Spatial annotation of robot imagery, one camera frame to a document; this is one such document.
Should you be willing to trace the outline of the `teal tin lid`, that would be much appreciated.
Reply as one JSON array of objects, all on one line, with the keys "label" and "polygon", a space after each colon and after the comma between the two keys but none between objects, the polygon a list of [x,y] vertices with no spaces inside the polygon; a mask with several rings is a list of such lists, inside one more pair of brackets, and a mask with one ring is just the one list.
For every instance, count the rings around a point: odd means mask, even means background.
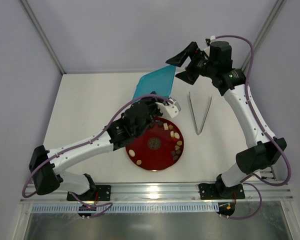
[{"label": "teal tin lid", "polygon": [[133,99],[139,96],[151,94],[168,98],[171,94],[176,67],[172,65],[165,66],[153,72],[143,75],[136,85]]}]

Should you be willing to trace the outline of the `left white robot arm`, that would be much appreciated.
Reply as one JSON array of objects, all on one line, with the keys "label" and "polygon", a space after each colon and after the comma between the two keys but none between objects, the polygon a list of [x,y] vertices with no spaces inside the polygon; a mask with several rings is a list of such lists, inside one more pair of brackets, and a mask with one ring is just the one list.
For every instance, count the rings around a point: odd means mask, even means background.
[{"label": "left white robot arm", "polygon": [[91,157],[114,152],[142,136],[170,100],[157,94],[139,96],[121,107],[108,124],[91,137],[67,146],[46,149],[37,146],[29,162],[30,177],[35,195],[43,196],[63,190],[78,196],[87,196],[96,190],[88,174],[75,174],[67,169]]}]

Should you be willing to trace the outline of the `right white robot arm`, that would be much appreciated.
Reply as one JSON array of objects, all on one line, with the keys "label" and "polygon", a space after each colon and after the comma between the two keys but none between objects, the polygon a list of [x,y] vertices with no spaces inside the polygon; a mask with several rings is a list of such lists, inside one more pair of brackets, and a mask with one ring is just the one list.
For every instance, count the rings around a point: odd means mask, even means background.
[{"label": "right white robot arm", "polygon": [[235,164],[216,177],[215,183],[201,183],[200,197],[203,200],[243,199],[242,182],[255,172],[266,169],[277,162],[287,147],[286,140],[277,138],[263,120],[246,84],[246,76],[239,68],[233,68],[232,47],[226,41],[208,43],[201,50],[192,41],[166,64],[181,67],[186,59],[190,63],[176,78],[193,85],[198,77],[210,78],[212,85],[233,110],[243,131],[247,149],[236,154]]}]

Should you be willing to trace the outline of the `metal tongs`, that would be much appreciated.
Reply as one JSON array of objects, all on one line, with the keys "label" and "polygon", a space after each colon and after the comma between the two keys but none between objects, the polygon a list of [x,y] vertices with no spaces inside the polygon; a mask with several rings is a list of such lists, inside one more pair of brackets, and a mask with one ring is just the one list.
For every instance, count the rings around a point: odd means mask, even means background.
[{"label": "metal tongs", "polygon": [[206,95],[204,97],[192,94],[190,91],[187,94],[187,102],[190,112],[190,117],[193,123],[195,134],[200,136],[205,127],[208,114],[212,105],[213,96]]}]

